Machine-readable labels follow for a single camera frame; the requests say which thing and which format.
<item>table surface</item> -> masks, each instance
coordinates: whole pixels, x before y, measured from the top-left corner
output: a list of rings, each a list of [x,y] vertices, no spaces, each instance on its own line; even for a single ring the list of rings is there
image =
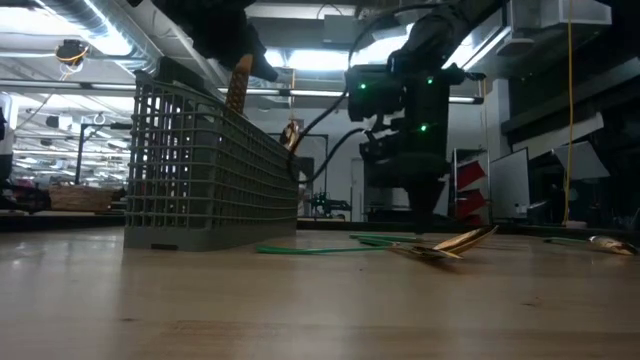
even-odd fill
[[[123,250],[122,237],[0,234],[0,358],[640,358],[640,258],[514,236],[435,263]],[[267,244],[357,246],[340,232]]]

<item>ceiling light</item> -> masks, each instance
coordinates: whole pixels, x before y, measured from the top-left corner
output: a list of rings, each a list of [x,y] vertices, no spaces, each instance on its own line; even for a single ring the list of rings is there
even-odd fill
[[[75,151],[55,151],[55,150],[14,150],[16,154],[32,154],[32,155],[59,155],[67,156],[71,158],[78,157],[78,153]],[[131,156],[128,152],[115,152],[115,151],[85,151],[82,156],[87,157],[122,157],[128,158]]]
[[[337,98],[342,95],[341,91],[326,90],[291,90],[291,95],[300,97],[333,97]]]
[[[347,70],[349,54],[342,51],[295,50],[288,64],[296,70],[337,71]]]
[[[106,84],[106,83],[95,83],[91,84],[91,87],[97,90],[124,90],[124,91],[135,91],[135,84]]]
[[[466,96],[451,96],[449,97],[449,102],[451,104],[475,104],[476,99]]]
[[[267,59],[269,65],[273,67],[284,67],[286,64],[284,62],[284,56],[282,56],[282,52],[276,49],[268,49],[264,54],[264,57]]]
[[[113,136],[105,133],[104,131],[96,131],[96,135],[100,135],[105,139],[111,139]]]
[[[3,7],[0,33],[25,35],[78,35],[68,22],[33,8]]]
[[[469,71],[469,69],[471,69],[475,64],[477,64],[478,61],[482,60],[483,57],[487,56],[487,54],[491,50],[493,50],[493,48],[495,48],[502,40],[504,40],[504,38],[506,38],[507,35],[509,35],[510,33],[511,33],[510,26],[507,26],[504,29],[502,29],[502,31],[500,31],[500,33],[498,33],[498,35],[496,35],[496,37],[487,44],[487,46],[482,48],[480,52],[478,52],[473,58],[471,58],[471,60],[469,60],[469,62],[467,62],[462,67],[462,69],[465,71]]]
[[[107,145],[112,145],[120,149],[128,149],[129,143],[120,140],[109,140],[107,141]]]
[[[250,18],[323,19],[325,15],[353,16],[354,5],[255,3],[245,9]]]
[[[221,93],[226,94],[229,92],[229,88],[218,88]],[[260,89],[260,88],[250,88],[247,89],[247,95],[263,95],[263,96],[278,96],[280,94],[280,90],[278,89]]]
[[[17,159],[16,161],[25,163],[25,164],[37,164],[38,160],[34,159],[34,158],[24,158],[24,159]]]
[[[356,64],[386,64],[389,55],[407,42],[408,36],[395,36],[378,40],[356,54]]]
[[[469,60],[476,53],[476,50],[477,49],[474,49],[473,47],[473,36],[472,34],[469,34],[466,38],[464,38],[464,40],[462,40],[460,46],[458,46],[456,51],[453,52],[449,60],[447,60],[442,68],[446,69],[453,64],[456,64],[458,67],[462,67],[464,64],[469,62]]]

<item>ceiling duct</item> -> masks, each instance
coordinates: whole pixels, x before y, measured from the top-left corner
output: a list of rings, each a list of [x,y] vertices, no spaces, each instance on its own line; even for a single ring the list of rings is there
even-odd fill
[[[160,50],[113,0],[35,0],[48,12],[76,27],[92,47],[121,56],[127,71],[153,72]]]
[[[486,52],[471,71],[490,77],[526,78],[544,71],[567,55],[570,0],[511,0],[469,36],[475,49],[501,26],[510,28],[504,41]],[[596,0],[573,2],[574,50],[612,24],[611,9]]]

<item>yellow cable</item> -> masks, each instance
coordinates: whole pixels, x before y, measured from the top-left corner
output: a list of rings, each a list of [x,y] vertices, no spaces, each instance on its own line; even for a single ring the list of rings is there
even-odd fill
[[[293,90],[296,87],[296,69],[291,69],[291,90]],[[296,102],[296,98],[295,97],[291,97],[289,98],[289,107],[291,108],[291,113],[289,114],[289,119],[291,121],[293,121],[293,119],[295,118],[293,115],[293,105]]]
[[[89,52],[89,47],[88,47],[88,46],[87,46],[86,48],[84,48],[84,51],[83,51],[81,54],[76,55],[76,56],[74,56],[74,57],[70,57],[70,58],[61,58],[61,57],[56,56],[56,58],[57,58],[59,61],[61,61],[61,62],[70,62],[70,61],[73,61],[73,62],[75,63],[76,61],[80,60],[80,58],[82,58],[82,57],[84,57],[85,55],[87,55],[87,52]]]
[[[484,114],[484,137],[487,143],[487,151],[489,151],[489,114],[487,110],[487,79],[482,80],[482,98],[484,99],[483,114]]]
[[[571,190],[571,171],[573,163],[573,0],[569,0],[569,14],[567,16],[567,32],[569,36],[569,156],[567,159],[567,174],[564,189],[564,224],[569,221],[569,191]]]

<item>green wire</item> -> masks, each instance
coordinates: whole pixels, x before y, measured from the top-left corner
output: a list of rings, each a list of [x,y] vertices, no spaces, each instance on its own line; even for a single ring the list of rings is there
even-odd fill
[[[358,242],[360,244],[362,244],[362,245],[369,245],[369,246],[386,246],[386,247],[392,247],[393,246],[393,242],[392,241],[380,240],[380,239],[362,238],[362,239],[359,239]]]
[[[416,238],[414,236],[390,236],[390,235],[377,235],[377,234],[351,234],[349,235],[350,239],[380,239],[380,240],[388,240],[394,242],[405,242],[405,243],[419,243],[422,242],[422,239]]]
[[[569,239],[569,238],[558,238],[558,237],[551,237],[551,238],[547,238],[544,239],[544,242],[570,242],[570,243],[581,243],[581,244],[587,244],[589,243],[588,240],[578,240],[578,239]]]
[[[381,251],[387,250],[390,246],[378,246],[368,248],[344,248],[344,249],[291,249],[275,246],[257,246],[256,251],[260,254],[279,254],[279,255],[317,255],[332,254],[342,252],[360,252],[360,251]]]

